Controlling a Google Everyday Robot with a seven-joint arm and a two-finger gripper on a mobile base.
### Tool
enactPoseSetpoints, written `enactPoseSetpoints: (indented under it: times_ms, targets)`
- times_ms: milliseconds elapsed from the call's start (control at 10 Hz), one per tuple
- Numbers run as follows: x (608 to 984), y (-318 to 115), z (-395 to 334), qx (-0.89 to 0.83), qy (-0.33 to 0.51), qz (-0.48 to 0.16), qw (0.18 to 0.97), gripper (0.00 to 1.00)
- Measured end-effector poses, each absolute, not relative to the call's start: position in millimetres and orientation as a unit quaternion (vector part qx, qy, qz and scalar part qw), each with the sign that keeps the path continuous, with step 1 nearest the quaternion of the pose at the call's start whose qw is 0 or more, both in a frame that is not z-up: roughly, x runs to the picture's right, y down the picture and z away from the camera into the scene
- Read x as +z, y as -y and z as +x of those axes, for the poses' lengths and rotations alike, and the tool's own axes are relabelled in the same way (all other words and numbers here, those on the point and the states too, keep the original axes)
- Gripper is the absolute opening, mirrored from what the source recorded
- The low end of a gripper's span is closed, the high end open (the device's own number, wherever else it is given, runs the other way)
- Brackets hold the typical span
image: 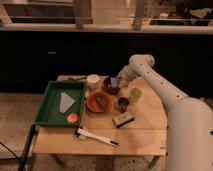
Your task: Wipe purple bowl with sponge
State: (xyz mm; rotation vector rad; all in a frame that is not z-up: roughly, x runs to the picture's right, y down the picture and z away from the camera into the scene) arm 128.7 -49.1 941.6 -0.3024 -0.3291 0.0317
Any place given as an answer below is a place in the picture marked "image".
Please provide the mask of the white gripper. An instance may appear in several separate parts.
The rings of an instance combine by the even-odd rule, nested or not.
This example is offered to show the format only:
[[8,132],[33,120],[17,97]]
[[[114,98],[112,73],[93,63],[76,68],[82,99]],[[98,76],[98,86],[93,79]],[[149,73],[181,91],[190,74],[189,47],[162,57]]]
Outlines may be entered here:
[[136,73],[130,66],[125,66],[117,75],[121,83],[129,83],[136,78]]

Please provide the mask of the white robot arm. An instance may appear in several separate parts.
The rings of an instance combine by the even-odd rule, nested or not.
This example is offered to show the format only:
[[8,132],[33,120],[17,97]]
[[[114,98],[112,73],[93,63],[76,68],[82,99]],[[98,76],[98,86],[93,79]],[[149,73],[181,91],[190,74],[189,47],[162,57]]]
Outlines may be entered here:
[[141,76],[166,106],[166,171],[213,171],[213,110],[155,72],[154,63],[152,55],[132,55],[118,77]]

